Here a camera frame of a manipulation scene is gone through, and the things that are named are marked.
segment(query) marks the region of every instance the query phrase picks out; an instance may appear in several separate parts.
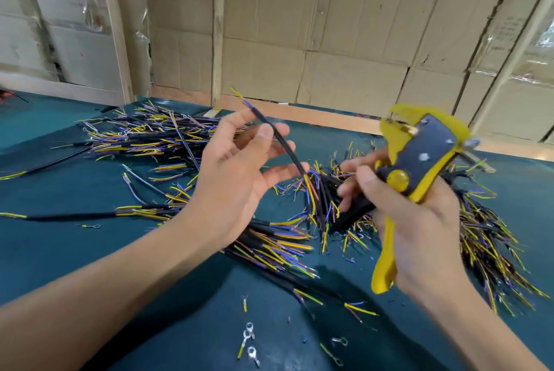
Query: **left hand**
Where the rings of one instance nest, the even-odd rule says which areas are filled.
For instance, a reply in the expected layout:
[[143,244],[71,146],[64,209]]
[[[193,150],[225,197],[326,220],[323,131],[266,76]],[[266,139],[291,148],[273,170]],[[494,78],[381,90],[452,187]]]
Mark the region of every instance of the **left hand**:
[[[237,239],[269,189],[300,174],[294,164],[260,172],[268,159],[284,154],[285,149],[273,141],[273,129],[268,124],[249,127],[234,139],[237,128],[255,118],[245,108],[220,121],[202,154],[194,194],[183,210],[189,222],[202,228],[202,236],[209,239],[213,252]],[[274,126],[283,136],[290,131],[284,123]],[[294,142],[287,142],[294,151]],[[307,171],[308,163],[302,164]]]

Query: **right hand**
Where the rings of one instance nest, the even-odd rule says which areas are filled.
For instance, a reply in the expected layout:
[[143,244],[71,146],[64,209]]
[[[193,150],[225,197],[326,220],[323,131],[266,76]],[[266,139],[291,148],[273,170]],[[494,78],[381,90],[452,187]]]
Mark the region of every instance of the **right hand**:
[[455,290],[468,281],[460,255],[460,205],[440,177],[429,188],[424,201],[415,204],[382,182],[373,171],[379,159],[387,159],[386,148],[345,161],[342,171],[355,172],[338,188],[343,198],[340,211],[350,208],[352,198],[363,192],[377,207],[373,220],[384,241],[384,216],[395,222],[394,256],[398,270],[394,283],[408,296],[419,299],[426,293]]

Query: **forearm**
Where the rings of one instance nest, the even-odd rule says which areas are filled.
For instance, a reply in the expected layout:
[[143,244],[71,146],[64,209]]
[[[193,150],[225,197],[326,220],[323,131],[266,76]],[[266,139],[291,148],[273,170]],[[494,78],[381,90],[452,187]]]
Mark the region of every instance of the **forearm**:
[[0,308],[0,369],[82,367],[211,254],[184,219]]
[[494,314],[468,279],[455,286],[428,291],[420,303],[472,369],[548,371]]

